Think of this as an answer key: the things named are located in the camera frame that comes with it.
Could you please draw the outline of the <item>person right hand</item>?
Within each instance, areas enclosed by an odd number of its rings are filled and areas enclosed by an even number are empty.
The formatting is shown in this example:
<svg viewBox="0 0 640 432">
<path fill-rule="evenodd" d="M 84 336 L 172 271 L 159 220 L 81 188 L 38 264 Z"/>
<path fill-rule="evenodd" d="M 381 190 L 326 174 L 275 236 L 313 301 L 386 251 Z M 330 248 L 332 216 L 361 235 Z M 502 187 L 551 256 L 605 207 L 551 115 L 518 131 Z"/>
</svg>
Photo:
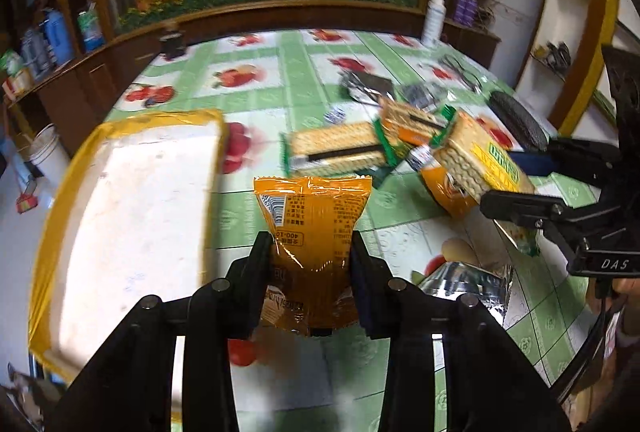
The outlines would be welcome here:
<svg viewBox="0 0 640 432">
<path fill-rule="evenodd" d="M 613 379 L 620 378 L 627 364 L 639 351 L 639 279 L 617 278 L 612 283 L 618 298 L 605 299 L 606 309 L 618 314 L 615 326 L 615 366 Z"/>
</svg>

